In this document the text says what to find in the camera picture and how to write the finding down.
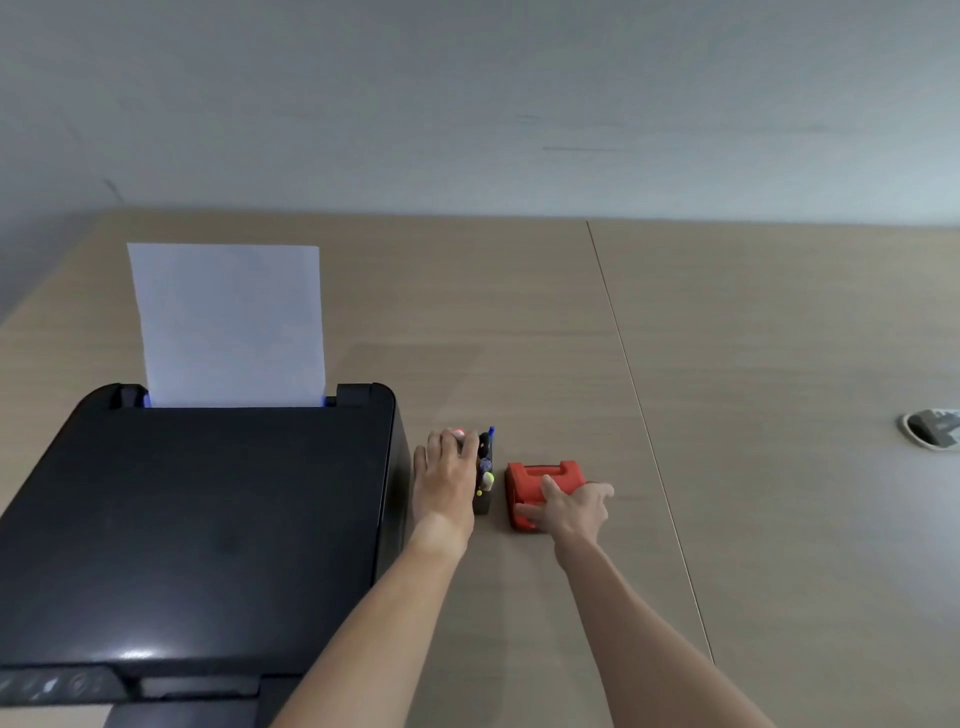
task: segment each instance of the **left hand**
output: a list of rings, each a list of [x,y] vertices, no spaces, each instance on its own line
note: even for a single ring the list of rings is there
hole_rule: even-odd
[[[431,432],[414,451],[414,533],[411,546],[455,556],[467,550],[473,532],[480,439],[468,432],[458,449],[452,429]]]

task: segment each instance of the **white paper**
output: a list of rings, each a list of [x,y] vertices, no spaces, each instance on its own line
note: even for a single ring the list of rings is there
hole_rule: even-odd
[[[320,251],[128,243],[154,407],[320,406]]]

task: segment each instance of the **black printer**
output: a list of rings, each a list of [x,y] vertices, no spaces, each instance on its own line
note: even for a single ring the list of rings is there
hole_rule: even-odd
[[[0,518],[0,706],[269,724],[402,547],[394,393],[323,407],[85,397]]]

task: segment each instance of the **white wall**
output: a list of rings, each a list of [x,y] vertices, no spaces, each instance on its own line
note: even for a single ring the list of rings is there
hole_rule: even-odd
[[[5,0],[0,100],[14,217],[960,223],[956,0]]]

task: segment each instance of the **hand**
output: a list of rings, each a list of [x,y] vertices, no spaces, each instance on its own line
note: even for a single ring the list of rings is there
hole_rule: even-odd
[[[604,500],[613,496],[610,483],[587,483],[568,496],[549,475],[540,480],[543,505],[518,503],[514,512],[553,536],[557,547],[571,541],[596,544],[600,526],[607,519]]]
[[[458,451],[453,430],[431,432],[426,448],[414,451],[414,533],[411,546],[459,559],[473,532],[476,488],[476,432],[464,437]]]

